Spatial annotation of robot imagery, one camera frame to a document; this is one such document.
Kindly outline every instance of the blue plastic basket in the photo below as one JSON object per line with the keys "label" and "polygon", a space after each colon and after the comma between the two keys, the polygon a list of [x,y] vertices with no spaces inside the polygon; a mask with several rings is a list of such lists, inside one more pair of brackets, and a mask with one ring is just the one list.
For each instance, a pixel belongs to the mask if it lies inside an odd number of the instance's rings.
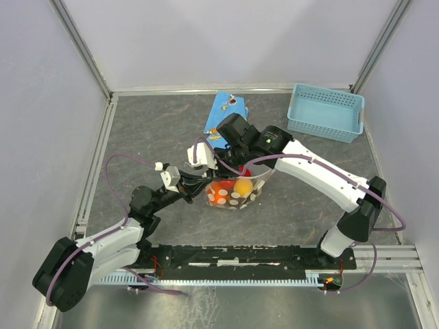
{"label": "blue plastic basket", "polygon": [[363,133],[364,98],[297,84],[288,108],[288,129],[352,143]]}

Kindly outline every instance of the gray floor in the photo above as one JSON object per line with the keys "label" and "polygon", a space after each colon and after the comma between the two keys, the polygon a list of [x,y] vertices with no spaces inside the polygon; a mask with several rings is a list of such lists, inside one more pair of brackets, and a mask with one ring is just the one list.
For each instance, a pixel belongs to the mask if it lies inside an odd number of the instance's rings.
{"label": "gray floor", "polygon": [[[183,169],[187,148],[206,123],[214,95],[168,95],[120,97],[105,158],[127,153],[148,161],[169,162]],[[266,125],[287,127],[290,94],[244,95],[250,109],[249,122],[259,129]],[[311,151],[356,175],[377,174],[364,134],[352,144],[293,133]],[[128,205],[138,185],[158,188],[160,175],[125,158],[115,158],[109,177]],[[160,211],[162,218],[153,243],[192,245],[315,245],[334,225],[342,210],[328,197],[284,173],[275,173],[263,187],[258,202],[243,210],[216,209],[199,196],[192,205],[180,200]],[[118,222],[120,205],[112,198],[101,172],[91,208],[87,235]],[[387,211],[377,226],[390,227]],[[372,233],[371,241],[396,244],[394,234]]]}
{"label": "gray floor", "polygon": [[[344,277],[347,286],[361,280]],[[328,296],[297,287],[172,288],[187,295],[135,295],[123,287],[93,286],[55,328],[422,328],[405,274],[376,274],[358,290]]]}

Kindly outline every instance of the gray wall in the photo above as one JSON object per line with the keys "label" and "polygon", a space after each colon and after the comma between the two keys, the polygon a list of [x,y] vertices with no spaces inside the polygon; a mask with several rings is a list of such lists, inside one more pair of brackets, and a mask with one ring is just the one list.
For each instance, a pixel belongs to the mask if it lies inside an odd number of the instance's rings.
{"label": "gray wall", "polygon": [[0,1],[0,327],[31,328],[31,286],[69,233],[105,99],[47,0]]}
{"label": "gray wall", "polygon": [[64,0],[114,91],[353,84],[396,0]]}
{"label": "gray wall", "polygon": [[439,2],[413,1],[362,94],[390,198],[439,302]]}

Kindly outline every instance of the blue cloth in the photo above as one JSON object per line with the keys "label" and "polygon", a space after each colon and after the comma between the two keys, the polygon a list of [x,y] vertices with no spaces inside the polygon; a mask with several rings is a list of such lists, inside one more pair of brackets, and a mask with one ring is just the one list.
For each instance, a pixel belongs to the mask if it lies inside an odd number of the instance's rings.
{"label": "blue cloth", "polygon": [[211,112],[204,128],[204,133],[209,134],[207,141],[209,144],[215,147],[226,147],[226,140],[220,136],[219,133],[212,134],[211,129],[216,128],[221,121],[232,113],[241,115],[245,120],[248,118],[248,109],[243,97],[235,97],[236,103],[231,105],[229,103],[230,94],[223,91],[219,91],[213,101]]}

